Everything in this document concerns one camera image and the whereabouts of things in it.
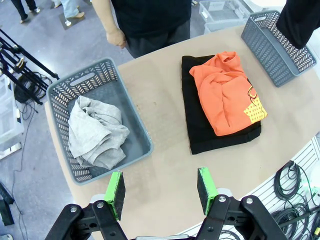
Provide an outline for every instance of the person's arm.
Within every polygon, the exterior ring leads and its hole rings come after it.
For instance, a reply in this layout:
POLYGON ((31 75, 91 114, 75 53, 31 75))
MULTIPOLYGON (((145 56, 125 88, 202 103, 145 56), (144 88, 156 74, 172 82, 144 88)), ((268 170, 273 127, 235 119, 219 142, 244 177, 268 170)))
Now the person's arm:
POLYGON ((92 5, 106 31, 108 42, 123 49, 126 46, 125 35, 116 26, 114 17, 112 16, 110 0, 92 0, 92 5))

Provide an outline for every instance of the gray laundry basket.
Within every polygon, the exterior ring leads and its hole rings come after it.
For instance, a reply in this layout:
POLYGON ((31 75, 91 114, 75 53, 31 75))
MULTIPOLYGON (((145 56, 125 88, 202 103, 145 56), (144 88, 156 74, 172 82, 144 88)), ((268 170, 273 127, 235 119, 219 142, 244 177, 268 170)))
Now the gray laundry basket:
POLYGON ((64 159, 77 184, 84 185, 102 178, 141 160, 153 151, 150 136, 112 59, 102 59, 51 84, 47 89, 47 97, 64 159), (121 146, 126 157, 111 170, 97 166, 82 167, 69 150, 68 120, 80 95, 118 107, 121 110, 122 124, 130 130, 121 146))
POLYGON ((317 64, 307 47, 295 48, 277 29, 278 11, 252 13, 241 37, 280 87, 317 64))

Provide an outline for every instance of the yellow graphic print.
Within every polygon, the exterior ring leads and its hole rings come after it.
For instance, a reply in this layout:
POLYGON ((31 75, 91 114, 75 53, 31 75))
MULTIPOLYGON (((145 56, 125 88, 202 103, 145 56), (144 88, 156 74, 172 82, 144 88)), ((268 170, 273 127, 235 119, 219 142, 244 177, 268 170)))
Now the yellow graphic print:
POLYGON ((244 113, 249 116, 252 124, 264 119, 268 115, 262 106, 259 97, 252 101, 252 103, 244 110, 244 113))

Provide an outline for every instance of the person's hand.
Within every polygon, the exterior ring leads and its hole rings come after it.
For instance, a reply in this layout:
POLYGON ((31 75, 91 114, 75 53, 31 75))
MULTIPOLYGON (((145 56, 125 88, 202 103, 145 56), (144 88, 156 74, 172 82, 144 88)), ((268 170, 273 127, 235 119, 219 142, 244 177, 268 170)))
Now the person's hand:
POLYGON ((121 49, 126 46, 126 37, 119 28, 112 32, 107 32, 106 39, 110 44, 119 46, 121 49))

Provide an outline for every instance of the dark pants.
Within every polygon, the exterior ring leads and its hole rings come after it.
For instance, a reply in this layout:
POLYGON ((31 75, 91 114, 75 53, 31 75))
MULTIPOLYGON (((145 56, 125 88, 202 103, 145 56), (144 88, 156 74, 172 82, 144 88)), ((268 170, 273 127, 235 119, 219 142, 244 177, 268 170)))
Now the dark pants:
POLYGON ((176 29, 157 36, 126 37, 126 49, 135 59, 153 51, 188 40, 190 38, 190 20, 176 29))
MULTIPOLYGON (((26 20, 28 14, 26 14, 24 6, 22 5, 21 0, 11 0, 15 8, 18 10, 21 20, 26 20)), ((28 5, 30 11, 34 11, 37 9, 35 0, 25 0, 26 4, 28 5)))

